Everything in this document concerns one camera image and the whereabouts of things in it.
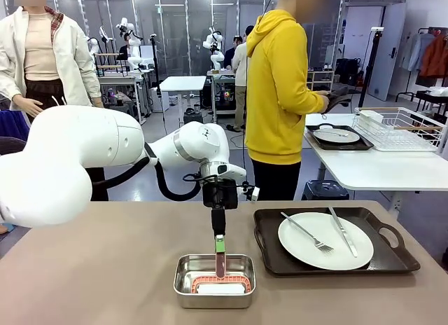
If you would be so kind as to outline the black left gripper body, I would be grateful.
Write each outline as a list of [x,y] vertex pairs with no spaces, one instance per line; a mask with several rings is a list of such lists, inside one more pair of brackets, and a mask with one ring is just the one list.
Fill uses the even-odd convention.
[[236,209],[238,206],[236,181],[221,179],[204,182],[202,185],[202,198],[205,207],[212,209]]

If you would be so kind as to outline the pink lint roller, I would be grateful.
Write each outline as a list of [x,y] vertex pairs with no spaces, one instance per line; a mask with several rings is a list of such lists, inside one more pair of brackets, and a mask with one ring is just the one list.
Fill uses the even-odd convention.
[[243,275],[227,274],[225,253],[216,253],[216,272],[213,275],[201,275],[192,281],[191,293],[206,295],[240,295],[250,293],[250,279]]

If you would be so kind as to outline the dark grey cloth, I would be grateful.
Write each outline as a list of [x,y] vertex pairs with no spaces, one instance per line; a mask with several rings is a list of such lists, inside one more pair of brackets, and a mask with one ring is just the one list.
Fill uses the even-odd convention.
[[351,103],[348,87],[343,87],[334,92],[327,93],[325,96],[328,98],[328,105],[323,114],[327,114],[338,105],[348,107]]

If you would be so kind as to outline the yellow-sleeved right forearm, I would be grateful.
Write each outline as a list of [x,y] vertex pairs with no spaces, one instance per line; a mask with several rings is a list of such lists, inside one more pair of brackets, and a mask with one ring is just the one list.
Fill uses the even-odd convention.
[[321,113],[326,110],[322,97],[317,92],[311,91],[307,84],[302,84],[297,90],[296,111],[300,115]]

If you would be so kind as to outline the white jacket person left forearm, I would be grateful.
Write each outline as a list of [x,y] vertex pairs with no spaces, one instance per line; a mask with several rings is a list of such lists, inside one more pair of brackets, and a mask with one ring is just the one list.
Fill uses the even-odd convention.
[[96,102],[101,99],[101,87],[93,63],[79,64],[80,75],[89,97]]

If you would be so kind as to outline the white jacket person right hand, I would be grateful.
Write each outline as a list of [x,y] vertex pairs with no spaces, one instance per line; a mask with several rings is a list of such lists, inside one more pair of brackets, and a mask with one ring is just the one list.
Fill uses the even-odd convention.
[[40,101],[26,98],[21,95],[15,95],[13,97],[13,103],[32,118],[37,117],[37,115],[43,111],[41,108],[43,104]]

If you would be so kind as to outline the rectangular steel tray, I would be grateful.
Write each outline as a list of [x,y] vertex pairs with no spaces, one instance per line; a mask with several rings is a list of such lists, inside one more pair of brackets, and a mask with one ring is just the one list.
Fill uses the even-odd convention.
[[222,280],[216,279],[213,254],[189,254],[178,260],[174,291],[184,308],[247,308],[255,290],[255,268],[247,255],[228,254]]

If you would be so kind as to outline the large white plate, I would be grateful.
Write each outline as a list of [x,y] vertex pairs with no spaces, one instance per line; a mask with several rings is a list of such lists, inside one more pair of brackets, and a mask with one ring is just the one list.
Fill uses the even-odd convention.
[[372,260],[374,246],[371,238],[352,222],[339,217],[356,246],[357,258],[353,257],[342,239],[331,214],[303,212],[290,215],[290,217],[319,241],[333,248],[331,252],[320,251],[314,246],[313,239],[283,217],[277,232],[279,241],[290,255],[303,263],[324,270],[346,271],[359,269]]

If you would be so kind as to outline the white desk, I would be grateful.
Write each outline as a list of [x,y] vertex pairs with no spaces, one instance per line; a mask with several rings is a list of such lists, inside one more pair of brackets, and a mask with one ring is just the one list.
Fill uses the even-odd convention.
[[184,125],[184,113],[182,95],[186,95],[186,106],[193,108],[190,100],[192,92],[203,90],[206,76],[169,76],[160,84],[161,92],[175,92],[178,95],[178,126]]

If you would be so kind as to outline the person in yellow hoodie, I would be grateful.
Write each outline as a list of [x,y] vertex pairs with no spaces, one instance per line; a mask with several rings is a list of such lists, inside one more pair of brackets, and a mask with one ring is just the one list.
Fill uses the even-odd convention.
[[307,115],[296,111],[307,84],[309,22],[327,0],[278,0],[247,38],[246,140],[260,201],[293,200]]

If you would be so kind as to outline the white cutlery holder box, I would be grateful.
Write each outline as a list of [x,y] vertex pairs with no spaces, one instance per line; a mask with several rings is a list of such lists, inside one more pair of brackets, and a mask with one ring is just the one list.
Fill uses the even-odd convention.
[[358,115],[358,124],[361,126],[381,125],[383,115],[373,110],[360,110]]

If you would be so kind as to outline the black tripod stand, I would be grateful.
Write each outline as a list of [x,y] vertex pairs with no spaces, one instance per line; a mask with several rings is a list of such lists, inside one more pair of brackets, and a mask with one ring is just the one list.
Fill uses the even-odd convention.
[[375,65],[379,42],[380,42],[380,39],[384,32],[384,28],[383,27],[372,27],[371,31],[374,32],[374,37],[372,40],[372,49],[370,51],[370,58],[369,58],[369,61],[368,61],[368,64],[367,64],[367,67],[365,70],[365,79],[364,79],[364,84],[363,84],[363,87],[361,90],[360,99],[358,102],[358,108],[362,108],[364,101],[365,101],[365,96],[368,91],[368,86],[370,84],[372,72],[373,72],[374,65]]

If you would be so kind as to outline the person in white jacket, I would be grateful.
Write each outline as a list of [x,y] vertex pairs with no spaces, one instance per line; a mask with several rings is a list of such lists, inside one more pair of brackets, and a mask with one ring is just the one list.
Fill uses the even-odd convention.
[[[17,7],[0,20],[0,67],[23,72],[26,95],[44,110],[63,105],[94,106],[79,64],[93,63],[78,23],[47,6],[47,0],[14,0]],[[21,111],[10,101],[12,110]]]

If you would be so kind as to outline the pale blue shirt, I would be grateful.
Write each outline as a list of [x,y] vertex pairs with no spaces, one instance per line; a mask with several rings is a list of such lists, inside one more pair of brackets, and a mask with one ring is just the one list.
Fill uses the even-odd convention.
[[407,71],[414,71],[419,68],[419,58],[424,34],[418,33],[411,36],[406,43],[401,67]]

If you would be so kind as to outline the orange jacket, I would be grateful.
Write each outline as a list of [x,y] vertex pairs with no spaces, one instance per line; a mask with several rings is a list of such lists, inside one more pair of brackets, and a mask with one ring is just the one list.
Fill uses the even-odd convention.
[[423,55],[420,76],[444,78],[448,73],[448,35],[437,36]]

